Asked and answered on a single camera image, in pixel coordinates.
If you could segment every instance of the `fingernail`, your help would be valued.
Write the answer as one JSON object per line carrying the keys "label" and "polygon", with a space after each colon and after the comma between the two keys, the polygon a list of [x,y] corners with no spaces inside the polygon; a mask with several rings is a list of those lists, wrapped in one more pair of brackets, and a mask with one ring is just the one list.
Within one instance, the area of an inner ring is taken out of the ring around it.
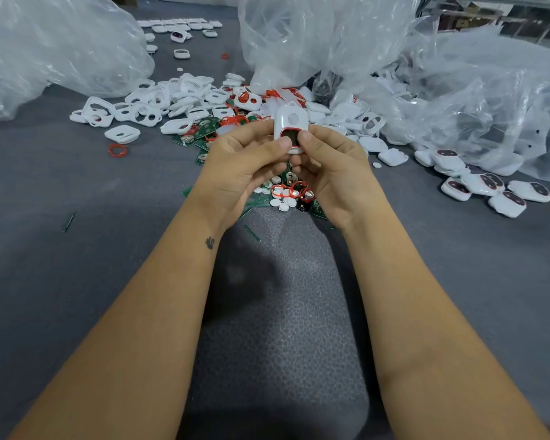
{"label": "fingernail", "polygon": [[287,136],[281,137],[279,139],[279,146],[282,147],[283,149],[291,147],[292,146],[291,143],[292,143],[292,140],[289,139]]}
{"label": "fingernail", "polygon": [[312,138],[312,135],[310,134],[309,131],[301,130],[300,131],[300,137],[304,142],[309,142]]}

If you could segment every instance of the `right hand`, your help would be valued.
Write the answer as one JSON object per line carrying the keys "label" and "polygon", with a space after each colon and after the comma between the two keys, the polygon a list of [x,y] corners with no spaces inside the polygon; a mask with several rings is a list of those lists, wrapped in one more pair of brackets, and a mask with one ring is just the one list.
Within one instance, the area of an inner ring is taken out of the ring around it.
{"label": "right hand", "polygon": [[318,125],[301,131],[298,140],[304,152],[291,156],[291,170],[314,191],[326,217],[343,233],[358,230],[371,212],[388,206],[358,143]]}

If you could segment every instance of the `gray textured fabric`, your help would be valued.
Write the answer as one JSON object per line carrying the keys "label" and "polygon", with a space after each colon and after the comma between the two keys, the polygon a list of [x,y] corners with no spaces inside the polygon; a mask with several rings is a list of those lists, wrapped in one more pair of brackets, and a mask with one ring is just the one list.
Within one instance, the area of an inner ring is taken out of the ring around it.
{"label": "gray textured fabric", "polygon": [[[140,3],[139,19],[224,24],[218,38],[193,31],[187,61],[157,36],[154,80],[177,66],[250,78],[234,9]],[[136,272],[200,170],[198,151],[158,128],[140,127],[129,155],[111,158],[104,130],[68,120],[84,102],[52,87],[0,123],[0,439]],[[550,204],[505,219],[481,198],[447,198],[442,178],[413,161],[375,175],[427,265],[550,421]],[[226,233],[180,438],[385,438],[357,282],[327,225],[268,208]]]}

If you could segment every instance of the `right arm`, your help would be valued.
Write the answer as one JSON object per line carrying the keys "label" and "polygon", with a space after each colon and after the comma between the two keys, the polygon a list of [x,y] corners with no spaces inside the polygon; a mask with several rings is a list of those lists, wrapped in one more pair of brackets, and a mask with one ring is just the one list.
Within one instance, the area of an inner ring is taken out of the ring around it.
{"label": "right arm", "polygon": [[377,379],[399,440],[549,440],[505,370],[425,266],[360,145],[311,126],[294,171],[342,230]]}

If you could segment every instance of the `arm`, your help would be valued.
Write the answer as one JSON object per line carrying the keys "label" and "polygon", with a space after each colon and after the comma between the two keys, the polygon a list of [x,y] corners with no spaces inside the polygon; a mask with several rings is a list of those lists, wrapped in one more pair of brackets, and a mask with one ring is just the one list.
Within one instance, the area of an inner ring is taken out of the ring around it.
{"label": "arm", "polygon": [[222,234],[250,192],[285,169],[288,138],[257,142],[272,130],[264,121],[214,142],[154,251],[10,440],[175,438]]}
{"label": "arm", "polygon": [[331,130],[310,131],[315,137],[300,136],[300,143],[311,157],[292,163],[311,178],[308,184],[348,244],[396,437],[550,439],[425,266],[359,145]]}

